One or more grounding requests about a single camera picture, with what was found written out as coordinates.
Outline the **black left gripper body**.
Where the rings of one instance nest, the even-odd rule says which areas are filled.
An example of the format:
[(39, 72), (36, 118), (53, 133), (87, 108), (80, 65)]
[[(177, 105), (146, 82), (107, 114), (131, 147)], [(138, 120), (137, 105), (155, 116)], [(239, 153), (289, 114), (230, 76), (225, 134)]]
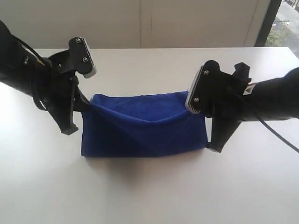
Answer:
[(73, 96), (77, 86), (68, 50), (40, 60), (27, 50), (14, 51), (14, 89), (31, 96), (52, 116), (52, 95)]

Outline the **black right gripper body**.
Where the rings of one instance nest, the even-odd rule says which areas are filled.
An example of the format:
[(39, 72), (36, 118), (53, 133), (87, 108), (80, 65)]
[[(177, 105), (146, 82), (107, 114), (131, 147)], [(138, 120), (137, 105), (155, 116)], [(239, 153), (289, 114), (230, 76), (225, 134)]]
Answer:
[(241, 62), (232, 74), (221, 71), (218, 62), (205, 63), (205, 116), (232, 115), (242, 105), (239, 99), (248, 86), (250, 67)]

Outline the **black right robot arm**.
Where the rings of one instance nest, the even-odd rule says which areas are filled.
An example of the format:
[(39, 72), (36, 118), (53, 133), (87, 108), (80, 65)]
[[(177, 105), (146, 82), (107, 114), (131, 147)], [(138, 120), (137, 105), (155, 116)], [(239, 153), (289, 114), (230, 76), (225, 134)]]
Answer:
[(224, 97), (215, 102), (211, 140), (206, 144), (206, 148), (220, 153), (242, 122), (259, 121), (297, 152), (298, 147), (270, 127), (267, 121), (282, 121), (298, 117), (298, 68), (292, 69), (284, 77), (254, 84), (248, 95), (234, 93), (228, 87)]

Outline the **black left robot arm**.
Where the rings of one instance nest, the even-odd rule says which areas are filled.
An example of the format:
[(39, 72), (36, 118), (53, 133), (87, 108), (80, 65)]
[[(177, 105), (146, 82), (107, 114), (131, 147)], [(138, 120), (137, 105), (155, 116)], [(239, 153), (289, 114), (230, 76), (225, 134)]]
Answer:
[(0, 24), (1, 83), (31, 96), (38, 109), (51, 115), (61, 133), (71, 135), (78, 130), (73, 113), (90, 107), (75, 74), (91, 78), (96, 68), (83, 37), (70, 39), (68, 45), (67, 50), (41, 57)]

